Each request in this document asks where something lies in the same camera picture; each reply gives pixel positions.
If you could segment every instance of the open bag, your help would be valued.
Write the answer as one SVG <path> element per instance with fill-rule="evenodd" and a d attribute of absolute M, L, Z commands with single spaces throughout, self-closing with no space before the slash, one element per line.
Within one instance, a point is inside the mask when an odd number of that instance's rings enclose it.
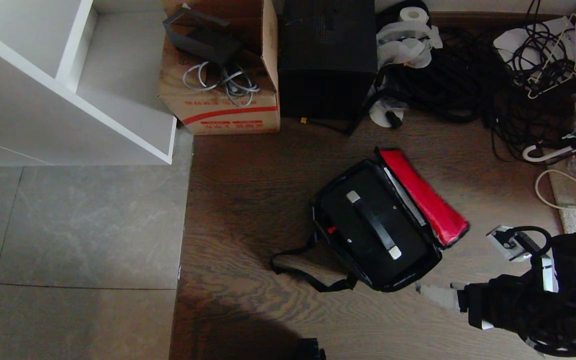
<path fill-rule="evenodd" d="M 419 176 L 398 149 L 375 149 L 326 185 L 312 204 L 315 230 L 306 246 L 275 253 L 276 274 L 301 278 L 319 292 L 354 289 L 357 280 L 373 290 L 395 292 L 419 280 L 469 229 L 469 223 Z M 332 285 L 300 269 L 275 264 L 325 242 L 350 274 Z"/>

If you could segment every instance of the white hook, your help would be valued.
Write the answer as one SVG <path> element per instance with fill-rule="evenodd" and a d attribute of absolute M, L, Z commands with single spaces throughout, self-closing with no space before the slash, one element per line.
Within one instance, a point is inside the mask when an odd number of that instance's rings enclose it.
<path fill-rule="evenodd" d="M 569 151 L 575 151 L 576 150 L 572 146 L 566 146 L 565 148 L 560 148 L 560 150 L 553 151 L 552 153 L 549 153 L 549 154 L 544 155 L 542 157 L 530 156 L 530 152 L 533 150 L 536 150 L 536 149 L 537 149 L 537 145 L 526 146 L 526 148 L 524 148 L 523 152 L 521 153 L 521 156 L 527 162 L 541 163 L 541 162 L 545 162 L 546 160 L 550 160 L 552 158 L 558 157 L 559 155 L 564 155 L 565 153 L 567 153 Z"/>

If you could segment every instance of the gray tile floor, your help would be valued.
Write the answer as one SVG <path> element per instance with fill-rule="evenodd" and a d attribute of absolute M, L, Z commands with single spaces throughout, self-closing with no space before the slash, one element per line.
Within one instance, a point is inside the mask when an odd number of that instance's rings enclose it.
<path fill-rule="evenodd" d="M 167 360 L 192 162 L 0 168 L 0 360 Z"/>

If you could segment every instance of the cardboard box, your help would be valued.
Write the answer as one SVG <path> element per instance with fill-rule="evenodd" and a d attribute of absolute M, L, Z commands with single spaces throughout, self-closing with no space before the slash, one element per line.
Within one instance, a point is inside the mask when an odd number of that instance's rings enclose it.
<path fill-rule="evenodd" d="M 272 0 L 162 0 L 166 14 L 174 14 L 183 3 L 211 16 L 230 20 L 224 30 L 244 43 L 246 51 L 237 58 L 261 88 L 253 95 L 247 107 L 234 105 L 222 86 L 210 91 L 194 91 L 182 81 L 184 73 L 202 62 L 198 57 L 174 48 L 169 39 L 164 42 L 158 96 L 194 135 L 232 135 L 276 133 L 280 129 L 279 94 L 277 92 L 277 16 Z M 178 24 L 175 30 L 183 32 L 194 24 Z M 217 82 L 217 71 L 208 71 L 206 84 Z M 201 87 L 197 73 L 189 73 L 186 81 Z M 240 99 L 246 103 L 247 96 Z"/>

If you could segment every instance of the white shelving unit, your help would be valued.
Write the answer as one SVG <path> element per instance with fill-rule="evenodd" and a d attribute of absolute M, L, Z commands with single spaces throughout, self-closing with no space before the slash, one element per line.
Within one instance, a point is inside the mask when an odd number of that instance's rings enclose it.
<path fill-rule="evenodd" d="M 170 164 L 164 19 L 159 0 L 0 0 L 0 166 Z"/>

